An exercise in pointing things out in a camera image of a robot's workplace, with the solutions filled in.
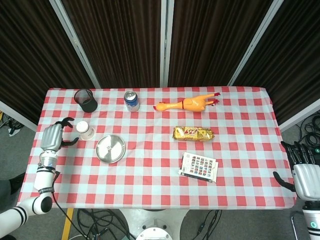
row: black curtain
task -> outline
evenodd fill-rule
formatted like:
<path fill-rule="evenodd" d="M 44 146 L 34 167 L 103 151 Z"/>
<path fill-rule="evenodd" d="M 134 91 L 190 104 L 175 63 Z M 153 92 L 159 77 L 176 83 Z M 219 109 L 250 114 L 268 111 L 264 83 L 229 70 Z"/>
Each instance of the black curtain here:
<path fill-rule="evenodd" d="M 160 0 L 63 0 L 102 88 L 160 85 Z"/>
<path fill-rule="evenodd" d="M 49 88 L 93 88 L 47 0 L 0 1 L 0 100 L 37 124 Z"/>
<path fill-rule="evenodd" d="M 168 85 L 227 85 L 271 3 L 175 0 Z"/>
<path fill-rule="evenodd" d="M 234 85 L 266 88 L 279 124 L 320 99 L 320 1 L 285 0 Z"/>

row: rubber chicken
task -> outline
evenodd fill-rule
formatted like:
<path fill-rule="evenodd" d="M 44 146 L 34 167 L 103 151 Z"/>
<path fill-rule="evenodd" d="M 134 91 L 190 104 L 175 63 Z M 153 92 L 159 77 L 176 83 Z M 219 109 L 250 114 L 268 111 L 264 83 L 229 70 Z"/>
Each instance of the rubber chicken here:
<path fill-rule="evenodd" d="M 206 105 L 212 105 L 219 102 L 219 100 L 217 99 L 214 99 L 213 101 L 206 101 L 206 99 L 216 97 L 219 95 L 220 92 L 216 92 L 208 95 L 200 95 L 192 98 L 185 98 L 183 101 L 175 103 L 159 102 L 156 106 L 153 106 L 153 108 L 161 112 L 167 109 L 184 109 L 193 112 L 202 112 L 206 109 Z"/>

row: white cup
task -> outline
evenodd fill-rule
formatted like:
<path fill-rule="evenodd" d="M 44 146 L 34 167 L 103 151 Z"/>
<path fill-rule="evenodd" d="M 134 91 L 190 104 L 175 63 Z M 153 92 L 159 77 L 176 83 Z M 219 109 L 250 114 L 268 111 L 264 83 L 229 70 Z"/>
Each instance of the white cup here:
<path fill-rule="evenodd" d="M 80 138 L 85 141 L 92 139 L 96 134 L 96 130 L 90 127 L 86 121 L 78 122 L 75 129 L 80 133 Z"/>

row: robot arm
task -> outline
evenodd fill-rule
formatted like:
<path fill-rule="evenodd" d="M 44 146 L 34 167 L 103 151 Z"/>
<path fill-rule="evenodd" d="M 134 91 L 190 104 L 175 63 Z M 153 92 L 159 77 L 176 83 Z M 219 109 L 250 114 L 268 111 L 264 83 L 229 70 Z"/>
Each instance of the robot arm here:
<path fill-rule="evenodd" d="M 277 172 L 277 182 L 305 201 L 302 208 L 311 240 L 320 240 L 320 166 L 304 144 L 281 142 L 288 156 L 294 185 L 283 181 Z"/>
<path fill-rule="evenodd" d="M 72 128 L 69 121 L 73 120 L 71 117 L 66 117 L 44 130 L 41 141 L 41 148 L 44 152 L 40 154 L 34 181 L 34 188 L 39 192 L 39 196 L 27 198 L 19 206 L 0 214 L 0 238 L 25 224 L 29 216 L 45 214 L 51 210 L 53 183 L 60 174 L 56 171 L 57 151 L 61 147 L 74 145 L 79 139 L 78 137 L 73 141 L 62 139 L 63 128 L 66 126 Z"/>

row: table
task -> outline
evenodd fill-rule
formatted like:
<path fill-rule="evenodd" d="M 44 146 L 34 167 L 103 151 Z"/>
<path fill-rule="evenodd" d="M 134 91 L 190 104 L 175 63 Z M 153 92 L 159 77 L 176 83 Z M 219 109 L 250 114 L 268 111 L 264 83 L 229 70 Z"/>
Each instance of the table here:
<path fill-rule="evenodd" d="M 88 121 L 96 129 L 92 140 L 79 140 L 58 151 L 55 196 L 63 208 L 136 209 L 284 209 L 296 194 L 280 187 L 277 171 L 292 182 L 272 102 L 259 87 L 138 88 L 140 109 L 129 112 L 124 93 L 131 89 L 92 89 L 96 111 L 85 113 L 73 96 L 77 89 L 50 89 L 45 97 L 19 201 L 37 196 L 33 188 L 46 127 L 65 117 Z M 171 109 L 157 112 L 158 102 L 220 92 L 216 106 L 204 112 Z M 184 142 L 172 138 L 175 126 L 210 127 L 213 141 Z M 95 152 L 107 134 L 120 136 L 126 152 L 113 164 L 101 162 Z M 63 139 L 78 136 L 64 129 Z M 215 158 L 216 183 L 180 176 L 183 152 Z"/>

